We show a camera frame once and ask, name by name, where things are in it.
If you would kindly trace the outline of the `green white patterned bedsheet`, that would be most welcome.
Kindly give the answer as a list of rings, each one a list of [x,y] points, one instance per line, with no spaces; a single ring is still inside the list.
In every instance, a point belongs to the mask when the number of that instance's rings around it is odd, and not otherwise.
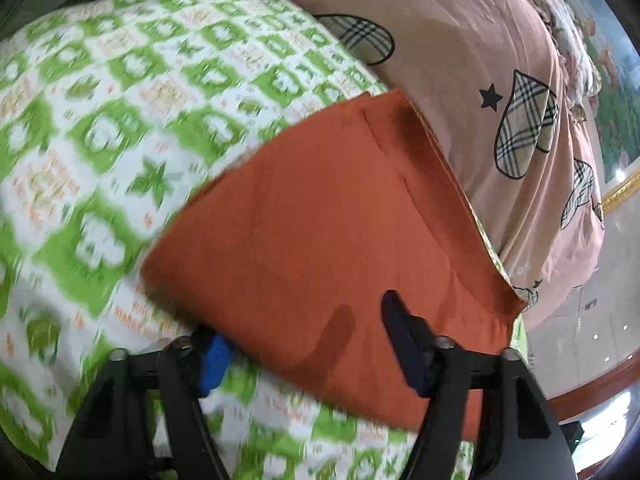
[[[288,0],[102,0],[2,42],[1,427],[18,464],[56,478],[112,350],[213,328],[141,276],[190,199],[320,110],[387,92]],[[201,407],[231,478],[399,477],[418,430],[327,404],[224,338]]]

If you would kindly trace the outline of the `gold framed wall painting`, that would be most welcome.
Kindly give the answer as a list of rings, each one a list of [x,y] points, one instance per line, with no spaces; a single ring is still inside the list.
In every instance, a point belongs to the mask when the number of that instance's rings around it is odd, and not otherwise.
[[[639,52],[606,0],[566,0],[602,77],[592,100],[602,158],[603,209],[639,191]]]

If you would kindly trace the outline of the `orange cloth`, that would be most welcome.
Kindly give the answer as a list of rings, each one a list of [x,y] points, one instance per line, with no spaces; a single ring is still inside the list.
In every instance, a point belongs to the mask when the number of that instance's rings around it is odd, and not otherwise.
[[[146,256],[145,288],[327,404],[417,430],[426,403],[387,339],[384,292],[464,348],[523,310],[425,119],[364,94],[287,128],[204,185]]]

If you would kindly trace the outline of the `pink heart pattern pillow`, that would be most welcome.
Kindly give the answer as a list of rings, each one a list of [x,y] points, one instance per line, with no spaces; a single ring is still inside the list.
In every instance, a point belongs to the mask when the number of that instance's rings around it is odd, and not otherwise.
[[[529,0],[292,0],[416,104],[537,326],[596,270],[597,164]]]

